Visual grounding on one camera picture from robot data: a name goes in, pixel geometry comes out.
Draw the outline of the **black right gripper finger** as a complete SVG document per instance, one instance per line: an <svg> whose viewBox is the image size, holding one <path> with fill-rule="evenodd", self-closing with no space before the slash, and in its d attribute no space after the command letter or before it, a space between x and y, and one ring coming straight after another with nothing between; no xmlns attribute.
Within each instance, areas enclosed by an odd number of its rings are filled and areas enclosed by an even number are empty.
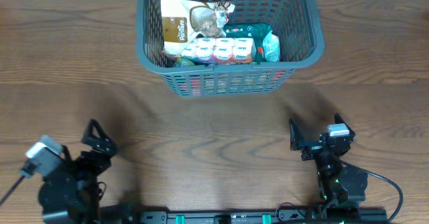
<svg viewBox="0 0 429 224"><path fill-rule="evenodd" d="M339 113L334 114L334 122L336 124L343 124L346 126L347 129L350 129Z"/></svg>
<svg viewBox="0 0 429 224"><path fill-rule="evenodd" d="M289 119L290 126L290 149L291 151L298 151L304 147L305 139L296 124L296 122L290 118Z"/></svg>

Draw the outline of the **light blue tissue pack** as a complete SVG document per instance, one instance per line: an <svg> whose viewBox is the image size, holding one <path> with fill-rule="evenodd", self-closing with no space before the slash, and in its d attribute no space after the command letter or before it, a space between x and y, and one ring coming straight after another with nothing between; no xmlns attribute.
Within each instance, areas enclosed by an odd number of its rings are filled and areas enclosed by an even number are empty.
<svg viewBox="0 0 429 224"><path fill-rule="evenodd" d="M280 40L273 34L273 31L264 37L262 46L266 62L280 61Z"/></svg>

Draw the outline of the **green lid jar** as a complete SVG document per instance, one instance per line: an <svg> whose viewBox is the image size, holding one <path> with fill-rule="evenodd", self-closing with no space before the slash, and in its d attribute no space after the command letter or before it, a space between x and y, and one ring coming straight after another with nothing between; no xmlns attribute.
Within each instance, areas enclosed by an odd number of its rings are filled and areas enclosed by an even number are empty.
<svg viewBox="0 0 429 224"><path fill-rule="evenodd" d="M196 66L195 63L193 63L193 61L191 61L187 58L179 58L174 63L175 68L193 67L193 66Z"/></svg>

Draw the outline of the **multipack of small cartons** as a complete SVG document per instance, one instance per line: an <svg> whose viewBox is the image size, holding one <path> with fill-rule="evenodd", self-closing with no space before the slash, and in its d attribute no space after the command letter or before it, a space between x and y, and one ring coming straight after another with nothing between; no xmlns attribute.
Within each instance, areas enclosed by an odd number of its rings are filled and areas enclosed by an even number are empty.
<svg viewBox="0 0 429 224"><path fill-rule="evenodd" d="M195 64L250 64L256 59L252 38L196 38L181 52Z"/></svg>

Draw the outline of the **beige pouch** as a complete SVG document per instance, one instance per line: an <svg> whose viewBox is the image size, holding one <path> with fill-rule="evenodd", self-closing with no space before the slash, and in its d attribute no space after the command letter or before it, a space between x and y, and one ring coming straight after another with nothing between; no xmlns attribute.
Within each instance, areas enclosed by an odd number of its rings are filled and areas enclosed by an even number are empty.
<svg viewBox="0 0 429 224"><path fill-rule="evenodd" d="M226 1L161 0L164 54L175 60L199 36L225 37L224 26L234 11L235 5Z"/></svg>

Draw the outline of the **red spaghetti packet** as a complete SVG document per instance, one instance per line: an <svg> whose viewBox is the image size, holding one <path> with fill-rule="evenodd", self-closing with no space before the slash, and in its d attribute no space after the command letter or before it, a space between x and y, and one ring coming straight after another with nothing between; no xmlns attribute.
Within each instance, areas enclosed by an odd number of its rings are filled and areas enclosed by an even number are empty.
<svg viewBox="0 0 429 224"><path fill-rule="evenodd" d="M182 97L270 93L279 89L295 70L164 76L170 90Z"/></svg>

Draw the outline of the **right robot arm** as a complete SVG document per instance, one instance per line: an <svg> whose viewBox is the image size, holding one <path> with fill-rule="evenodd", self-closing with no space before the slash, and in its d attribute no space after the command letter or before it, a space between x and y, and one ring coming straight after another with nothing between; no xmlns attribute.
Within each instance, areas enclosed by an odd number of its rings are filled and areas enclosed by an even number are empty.
<svg viewBox="0 0 429 224"><path fill-rule="evenodd" d="M341 162L341 157L351 149L355 132L338 113L318 140L307 140L294 119L289 120L289 126L291 151L300 152L303 162L313 161L316 166L323 202L315 206L313 215L323 219L357 219L359 203L365 200L368 173Z"/></svg>

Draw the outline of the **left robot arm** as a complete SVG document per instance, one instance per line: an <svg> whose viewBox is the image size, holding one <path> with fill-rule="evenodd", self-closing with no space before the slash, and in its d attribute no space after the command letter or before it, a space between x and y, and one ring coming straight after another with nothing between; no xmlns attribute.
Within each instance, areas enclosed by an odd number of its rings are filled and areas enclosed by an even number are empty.
<svg viewBox="0 0 429 224"><path fill-rule="evenodd" d="M104 191L98 176L111 166L117 145L91 119L81 142L91 147L72 158L66 146L59 155L59 165L43 177L38 200L44 223L100 223L100 200Z"/></svg>

